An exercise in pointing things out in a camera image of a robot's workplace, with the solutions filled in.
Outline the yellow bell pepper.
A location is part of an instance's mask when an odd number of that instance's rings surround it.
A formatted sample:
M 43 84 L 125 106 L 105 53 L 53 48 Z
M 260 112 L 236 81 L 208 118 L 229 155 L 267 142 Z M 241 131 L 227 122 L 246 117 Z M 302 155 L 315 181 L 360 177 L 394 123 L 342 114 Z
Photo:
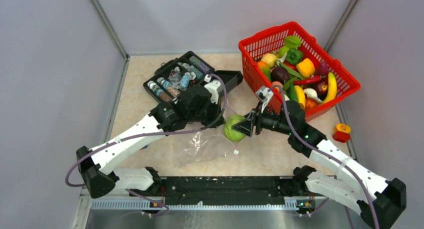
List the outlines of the yellow bell pepper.
M 304 78 L 309 78 L 315 74 L 315 66 L 309 58 L 305 58 L 295 67 Z

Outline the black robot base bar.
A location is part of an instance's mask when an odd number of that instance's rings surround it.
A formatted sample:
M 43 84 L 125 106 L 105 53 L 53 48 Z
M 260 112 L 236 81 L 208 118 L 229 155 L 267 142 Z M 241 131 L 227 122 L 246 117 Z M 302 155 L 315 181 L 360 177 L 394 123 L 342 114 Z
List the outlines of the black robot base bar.
M 308 201 L 316 197 L 292 176 L 168 176 L 155 180 L 147 190 L 133 192 L 158 198 L 167 206 L 283 205 L 295 197 Z

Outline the clear zip top bag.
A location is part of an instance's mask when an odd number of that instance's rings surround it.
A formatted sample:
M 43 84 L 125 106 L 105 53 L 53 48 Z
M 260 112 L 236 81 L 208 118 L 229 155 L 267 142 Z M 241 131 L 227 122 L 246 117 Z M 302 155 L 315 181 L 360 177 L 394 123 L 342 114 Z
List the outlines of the clear zip top bag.
M 172 163 L 177 167 L 240 155 L 239 143 L 226 137 L 224 124 L 173 138 Z

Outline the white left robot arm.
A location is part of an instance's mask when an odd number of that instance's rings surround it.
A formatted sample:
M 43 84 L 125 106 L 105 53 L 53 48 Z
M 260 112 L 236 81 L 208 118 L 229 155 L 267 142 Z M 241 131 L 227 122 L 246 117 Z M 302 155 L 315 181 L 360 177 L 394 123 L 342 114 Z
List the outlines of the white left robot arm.
M 143 169 L 130 182 L 114 169 L 148 144 L 170 135 L 196 133 L 221 124 L 226 108 L 227 89 L 216 74 L 207 75 L 205 85 L 195 85 L 177 98 L 161 102 L 134 126 L 113 139 L 92 148 L 76 150 L 76 163 L 91 198 L 109 194 L 120 183 L 125 189 L 144 191 L 154 196 L 160 191 L 160 182 L 148 169 Z

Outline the green cabbage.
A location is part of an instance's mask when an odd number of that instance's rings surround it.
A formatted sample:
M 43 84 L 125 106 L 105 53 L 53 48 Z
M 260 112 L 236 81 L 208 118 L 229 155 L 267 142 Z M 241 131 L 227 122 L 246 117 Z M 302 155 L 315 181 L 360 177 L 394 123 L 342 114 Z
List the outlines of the green cabbage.
M 233 115 L 229 116 L 226 119 L 225 125 L 223 127 L 224 136 L 228 140 L 235 142 L 235 143 L 242 141 L 246 137 L 246 135 L 239 132 L 239 131 L 234 130 L 233 126 L 237 123 L 240 123 L 241 121 L 243 121 L 245 119 L 246 118 L 243 115 L 240 115 L 240 114 L 233 114 Z

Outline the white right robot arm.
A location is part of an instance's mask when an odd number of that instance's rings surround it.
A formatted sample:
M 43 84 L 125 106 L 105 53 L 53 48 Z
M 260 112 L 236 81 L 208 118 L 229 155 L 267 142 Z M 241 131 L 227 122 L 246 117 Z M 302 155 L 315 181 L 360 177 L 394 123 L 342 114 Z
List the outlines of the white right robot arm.
M 373 229 L 390 229 L 407 207 L 407 190 L 398 178 L 380 176 L 341 151 L 322 132 L 306 122 L 305 111 L 295 101 L 281 105 L 280 114 L 259 102 L 245 119 L 231 127 L 251 137 L 263 129 L 288 135 L 289 145 L 298 153 L 325 166 L 325 176 L 310 166 L 296 168 L 293 189 L 299 195 L 323 195 L 360 215 Z

